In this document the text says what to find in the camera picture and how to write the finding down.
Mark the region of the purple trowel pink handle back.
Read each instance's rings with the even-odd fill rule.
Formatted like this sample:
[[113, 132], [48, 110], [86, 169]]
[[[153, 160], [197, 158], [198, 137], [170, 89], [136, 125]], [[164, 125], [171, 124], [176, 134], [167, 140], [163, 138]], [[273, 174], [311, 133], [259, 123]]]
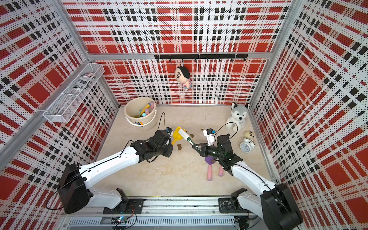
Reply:
[[149, 112], [152, 112], [154, 110], [155, 102], [151, 101], [149, 104], [150, 104]]

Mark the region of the green white scrub brush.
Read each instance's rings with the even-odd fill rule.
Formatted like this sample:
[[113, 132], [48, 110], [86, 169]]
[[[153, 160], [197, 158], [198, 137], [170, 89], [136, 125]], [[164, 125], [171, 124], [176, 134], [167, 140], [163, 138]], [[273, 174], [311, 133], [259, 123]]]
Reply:
[[188, 135], [188, 133], [182, 129], [182, 128], [179, 128], [179, 131], [178, 131], [179, 135], [182, 137], [182, 139], [186, 140], [187, 142], [189, 142], [192, 146], [195, 144], [192, 139], [191, 139], [191, 136]]

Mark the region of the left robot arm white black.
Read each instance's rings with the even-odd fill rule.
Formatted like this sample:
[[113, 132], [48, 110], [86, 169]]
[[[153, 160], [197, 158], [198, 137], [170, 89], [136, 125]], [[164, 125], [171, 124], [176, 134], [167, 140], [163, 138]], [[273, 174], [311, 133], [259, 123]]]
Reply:
[[64, 212], [72, 214], [85, 207], [103, 207], [104, 214], [123, 213], [128, 198], [122, 189], [99, 191], [94, 185], [129, 166], [143, 161], [151, 163], [160, 155], [169, 158], [173, 151], [172, 134], [170, 127], [156, 130], [149, 139], [137, 140], [100, 161], [82, 166], [68, 165], [57, 187]]

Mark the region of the green pointed trowel yellow handle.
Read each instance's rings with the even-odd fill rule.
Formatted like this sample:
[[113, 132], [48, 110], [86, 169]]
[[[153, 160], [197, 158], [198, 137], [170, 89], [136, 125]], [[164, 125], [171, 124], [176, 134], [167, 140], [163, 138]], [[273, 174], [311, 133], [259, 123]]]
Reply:
[[139, 117], [145, 117], [150, 113], [150, 103], [146, 104], [146, 106], [141, 110]]

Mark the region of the purple pointed trowel pink handle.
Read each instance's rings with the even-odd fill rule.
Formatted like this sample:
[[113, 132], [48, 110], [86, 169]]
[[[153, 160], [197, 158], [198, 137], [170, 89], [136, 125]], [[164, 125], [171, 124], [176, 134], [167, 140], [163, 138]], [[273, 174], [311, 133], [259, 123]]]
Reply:
[[212, 165], [216, 162], [216, 160], [208, 156], [208, 157], [205, 157], [205, 161], [208, 164], [207, 180], [212, 181]]

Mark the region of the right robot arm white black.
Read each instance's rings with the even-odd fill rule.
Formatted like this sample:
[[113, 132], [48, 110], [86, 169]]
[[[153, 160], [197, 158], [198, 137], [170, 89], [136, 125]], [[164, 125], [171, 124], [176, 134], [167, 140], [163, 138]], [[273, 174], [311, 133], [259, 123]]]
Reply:
[[303, 223], [303, 216], [289, 189], [284, 184], [275, 184], [256, 173], [242, 158], [236, 155], [228, 135], [217, 137], [216, 146], [207, 143], [195, 144], [191, 137], [185, 138], [194, 150], [203, 157], [219, 162], [224, 171], [242, 181], [253, 193], [243, 191], [235, 196], [235, 204], [262, 218], [270, 230], [293, 230]]

